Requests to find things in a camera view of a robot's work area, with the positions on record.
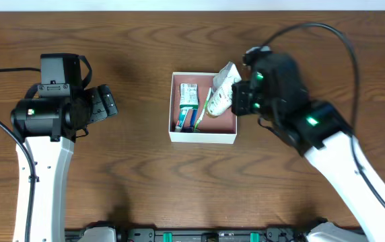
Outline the white patterned squeeze tube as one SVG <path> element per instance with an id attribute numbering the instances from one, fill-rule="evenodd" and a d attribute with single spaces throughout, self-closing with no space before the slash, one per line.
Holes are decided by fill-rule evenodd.
<path id="1" fill-rule="evenodd" d="M 206 107 L 211 118 L 222 115 L 232 105 L 232 85 L 242 80 L 236 65 L 229 62 L 213 78 L 212 94 Z"/>

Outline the small green white carton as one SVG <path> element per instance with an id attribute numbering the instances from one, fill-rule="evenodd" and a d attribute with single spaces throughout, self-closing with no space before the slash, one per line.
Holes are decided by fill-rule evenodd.
<path id="1" fill-rule="evenodd" d="M 199 107 L 198 85 L 194 83 L 180 84 L 180 109 L 197 110 Z"/>

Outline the green white toothbrush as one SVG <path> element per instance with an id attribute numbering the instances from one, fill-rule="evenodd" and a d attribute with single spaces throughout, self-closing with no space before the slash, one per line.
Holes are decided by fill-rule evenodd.
<path id="1" fill-rule="evenodd" d="M 206 110 L 207 104 L 209 103 L 211 94 L 212 94 L 212 87 L 210 87 L 209 90 L 208 90 L 207 98 L 205 100 L 205 104 L 203 106 L 203 109 L 202 109 L 202 111 L 200 113 L 199 118 L 197 119 L 197 121 L 195 122 L 195 124 L 194 124 L 194 126 L 192 128 L 193 132 L 198 132 L 198 126 L 199 126 L 200 122 L 203 120 L 203 117 L 205 115 L 205 110 Z"/>

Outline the green white toothpaste tube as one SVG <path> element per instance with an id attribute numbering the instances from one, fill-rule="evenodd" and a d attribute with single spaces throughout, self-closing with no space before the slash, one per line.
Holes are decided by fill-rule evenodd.
<path id="1" fill-rule="evenodd" d="M 175 129 L 174 129 L 175 132 L 181 132 L 182 131 L 186 117 L 188 115 L 188 112 L 189 112 L 189 109 L 181 109 L 180 110 L 180 113 L 178 115 L 178 121 L 177 121 L 177 123 L 175 125 Z"/>

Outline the blue disposable razor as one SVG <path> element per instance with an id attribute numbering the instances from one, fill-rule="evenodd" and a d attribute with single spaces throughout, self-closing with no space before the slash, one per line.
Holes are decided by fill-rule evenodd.
<path id="1" fill-rule="evenodd" d="M 192 114 L 190 117 L 189 126 L 184 126 L 182 131 L 183 132 L 194 132 L 195 131 L 195 122 L 197 119 L 197 110 L 191 110 Z"/>

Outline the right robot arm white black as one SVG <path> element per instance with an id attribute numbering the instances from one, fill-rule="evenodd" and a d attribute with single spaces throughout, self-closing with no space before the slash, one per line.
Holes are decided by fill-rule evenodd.
<path id="1" fill-rule="evenodd" d="M 385 183 L 363 154 L 354 127 L 329 102 L 313 100 L 296 62 L 267 47 L 243 56 L 250 80 L 233 84 L 232 112 L 258 114 L 337 191 L 368 241 L 385 241 Z"/>

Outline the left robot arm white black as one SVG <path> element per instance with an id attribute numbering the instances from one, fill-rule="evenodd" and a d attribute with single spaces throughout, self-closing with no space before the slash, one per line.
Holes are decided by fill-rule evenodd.
<path id="1" fill-rule="evenodd" d="M 41 81 L 11 111 L 19 165 L 14 241 L 64 241 L 65 192 L 78 131 L 115 116 L 118 108 L 107 85 L 89 87 L 81 75 L 86 57 L 40 56 Z"/>

